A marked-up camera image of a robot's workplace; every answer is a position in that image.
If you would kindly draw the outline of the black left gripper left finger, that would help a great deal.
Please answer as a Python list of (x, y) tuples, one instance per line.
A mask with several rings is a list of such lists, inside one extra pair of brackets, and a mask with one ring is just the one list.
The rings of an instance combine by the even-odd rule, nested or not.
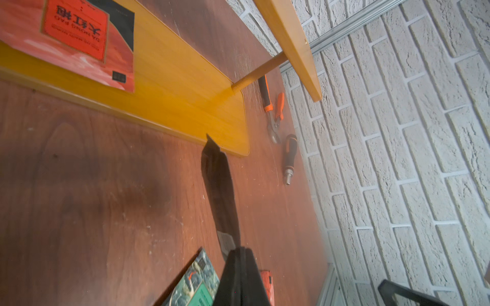
[(241, 305), (241, 253), (242, 247), (229, 252), (213, 306)]

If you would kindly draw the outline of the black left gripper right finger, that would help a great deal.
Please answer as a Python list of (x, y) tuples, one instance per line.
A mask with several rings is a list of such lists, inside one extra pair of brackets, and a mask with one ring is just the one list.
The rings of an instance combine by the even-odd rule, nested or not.
[(253, 252), (241, 247), (241, 305), (270, 305)]

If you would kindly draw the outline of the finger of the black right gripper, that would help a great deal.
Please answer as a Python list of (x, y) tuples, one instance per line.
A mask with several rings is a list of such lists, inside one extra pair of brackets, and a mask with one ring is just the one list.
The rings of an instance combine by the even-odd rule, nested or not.
[(385, 303), (385, 305), (397, 305), (395, 301), (395, 296), (401, 296), (407, 298), (412, 302), (416, 302), (419, 305), (429, 305), (429, 306), (449, 306), (449, 304), (442, 302), (441, 300), (429, 296), (427, 294), (415, 291), (404, 286), (400, 286), (387, 279), (383, 280), (378, 286), (378, 292)]

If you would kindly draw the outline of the red tea bag front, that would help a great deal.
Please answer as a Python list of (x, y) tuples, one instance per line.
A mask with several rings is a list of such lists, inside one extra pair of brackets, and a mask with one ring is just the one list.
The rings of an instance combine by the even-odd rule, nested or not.
[(201, 172), (223, 259), (241, 245), (239, 218), (227, 155), (210, 137), (201, 155)]

